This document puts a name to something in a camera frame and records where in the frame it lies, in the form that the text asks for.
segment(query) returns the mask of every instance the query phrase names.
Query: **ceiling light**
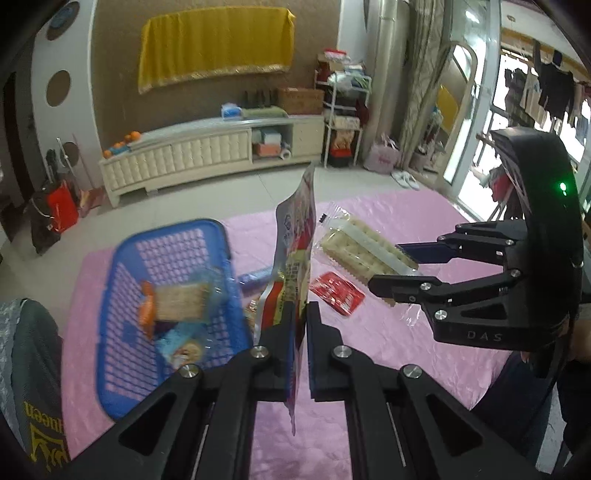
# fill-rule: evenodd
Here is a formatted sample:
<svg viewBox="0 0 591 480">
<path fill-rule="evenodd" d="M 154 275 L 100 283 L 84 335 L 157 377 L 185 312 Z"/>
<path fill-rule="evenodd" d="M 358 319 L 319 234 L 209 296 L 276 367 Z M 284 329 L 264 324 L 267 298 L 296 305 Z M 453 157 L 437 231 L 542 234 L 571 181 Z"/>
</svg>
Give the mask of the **ceiling light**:
<svg viewBox="0 0 591 480">
<path fill-rule="evenodd" d="M 478 17 L 476 15 L 474 15 L 472 12 L 470 12 L 469 10 L 466 10 L 466 18 L 468 20 L 472 20 L 474 23 L 480 23 L 480 20 L 478 20 Z"/>
</svg>

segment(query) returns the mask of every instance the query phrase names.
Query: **ceiling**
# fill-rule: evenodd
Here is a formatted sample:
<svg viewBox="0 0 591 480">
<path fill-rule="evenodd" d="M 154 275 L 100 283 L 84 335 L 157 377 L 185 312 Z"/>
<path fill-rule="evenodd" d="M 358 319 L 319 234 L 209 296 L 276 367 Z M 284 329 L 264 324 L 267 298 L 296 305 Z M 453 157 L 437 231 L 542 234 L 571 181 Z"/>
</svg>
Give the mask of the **ceiling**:
<svg viewBox="0 0 591 480">
<path fill-rule="evenodd" d="M 574 48 L 555 23 L 541 13 L 535 5 L 527 5 L 527 3 L 525 1 L 516 3 L 515 0 L 501 2 L 502 26 L 554 47 L 563 54 L 581 62 Z M 509 15 L 515 18 L 515 21 L 510 20 Z"/>
</svg>

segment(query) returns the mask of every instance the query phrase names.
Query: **round cutout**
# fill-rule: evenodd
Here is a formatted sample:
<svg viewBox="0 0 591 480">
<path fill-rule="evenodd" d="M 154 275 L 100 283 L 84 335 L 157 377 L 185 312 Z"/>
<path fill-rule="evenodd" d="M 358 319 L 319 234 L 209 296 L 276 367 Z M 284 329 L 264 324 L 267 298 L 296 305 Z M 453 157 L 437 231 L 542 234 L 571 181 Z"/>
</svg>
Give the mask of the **round cutout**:
<svg viewBox="0 0 591 480">
<path fill-rule="evenodd" d="M 55 73 L 47 84 L 46 99 L 50 106 L 60 105 L 70 91 L 71 78 L 65 70 Z"/>
<path fill-rule="evenodd" d="M 49 23 L 49 28 L 47 29 L 46 34 L 47 39 L 55 40 L 61 37 L 74 23 L 79 11 L 80 4 L 78 2 L 70 2 L 62 7 L 62 9 L 53 16 Z"/>
<path fill-rule="evenodd" d="M 66 142 L 64 143 L 64 150 L 66 151 L 66 155 L 68 155 L 70 165 L 72 165 L 72 167 L 75 167 L 78 163 L 78 159 L 80 158 L 80 150 L 78 150 L 78 145 L 76 145 L 74 142 Z M 66 159 L 64 158 L 64 154 L 61 151 L 60 160 L 62 165 L 64 165 L 67 168 Z"/>
</svg>

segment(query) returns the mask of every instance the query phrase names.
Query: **pink bag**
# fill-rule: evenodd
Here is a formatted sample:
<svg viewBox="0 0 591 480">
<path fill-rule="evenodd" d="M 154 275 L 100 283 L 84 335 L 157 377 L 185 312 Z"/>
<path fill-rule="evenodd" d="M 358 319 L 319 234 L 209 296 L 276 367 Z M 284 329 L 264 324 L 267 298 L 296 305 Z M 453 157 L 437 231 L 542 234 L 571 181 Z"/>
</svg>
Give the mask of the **pink bag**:
<svg viewBox="0 0 591 480">
<path fill-rule="evenodd" d="M 369 171 L 388 175 L 395 168 L 400 168 L 401 163 L 402 152 L 397 148 L 394 140 L 382 135 L 382 141 L 374 143 L 371 147 L 363 167 Z"/>
</svg>

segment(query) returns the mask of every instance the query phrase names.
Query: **yellow cloth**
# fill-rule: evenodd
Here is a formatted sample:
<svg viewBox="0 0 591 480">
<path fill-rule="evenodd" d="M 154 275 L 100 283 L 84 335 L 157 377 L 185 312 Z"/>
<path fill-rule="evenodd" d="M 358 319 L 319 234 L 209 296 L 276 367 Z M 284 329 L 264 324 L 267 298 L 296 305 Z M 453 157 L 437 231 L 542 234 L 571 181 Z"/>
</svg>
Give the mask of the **yellow cloth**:
<svg viewBox="0 0 591 480">
<path fill-rule="evenodd" d="M 443 85 L 441 85 L 439 95 L 437 96 L 437 107 L 441 110 L 441 114 L 443 115 L 441 128 L 449 135 L 452 133 L 453 124 L 456 121 L 459 108 L 453 95 L 449 93 L 449 90 Z"/>
<path fill-rule="evenodd" d="M 286 72 L 295 16 L 287 8 L 215 7 L 161 15 L 142 29 L 138 90 L 220 75 Z"/>
</svg>

